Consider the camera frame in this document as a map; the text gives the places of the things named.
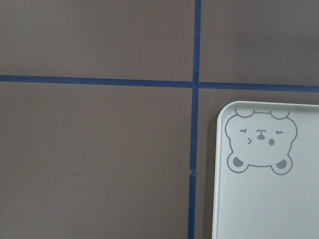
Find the gray wall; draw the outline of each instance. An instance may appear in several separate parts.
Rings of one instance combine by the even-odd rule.
[[[319,86],[317,1],[202,0],[201,82]],[[0,75],[192,80],[193,0],[0,2]],[[215,128],[199,90],[195,238],[211,236]],[[187,238],[191,89],[0,83],[0,238]]]

